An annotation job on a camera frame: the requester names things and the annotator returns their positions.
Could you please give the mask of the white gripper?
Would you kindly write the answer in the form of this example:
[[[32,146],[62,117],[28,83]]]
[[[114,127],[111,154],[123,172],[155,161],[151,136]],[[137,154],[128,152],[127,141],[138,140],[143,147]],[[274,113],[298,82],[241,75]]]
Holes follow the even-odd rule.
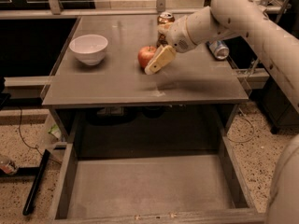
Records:
[[[169,45],[157,48],[154,56],[149,60],[145,68],[147,75],[156,74],[163,67],[170,64],[176,58],[177,52],[185,53],[196,48],[187,31],[186,16],[174,22],[159,24],[158,32],[165,35]]]

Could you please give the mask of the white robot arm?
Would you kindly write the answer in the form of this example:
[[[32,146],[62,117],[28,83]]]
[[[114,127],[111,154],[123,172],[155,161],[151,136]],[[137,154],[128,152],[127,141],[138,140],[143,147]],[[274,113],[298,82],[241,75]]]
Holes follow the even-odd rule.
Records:
[[[208,7],[184,16],[158,31],[160,46],[145,68],[152,75],[178,53],[198,45],[242,37],[276,81],[293,107],[299,106],[299,40],[273,23],[254,0],[211,0]],[[299,135],[285,146],[275,168],[265,224],[299,224]]]

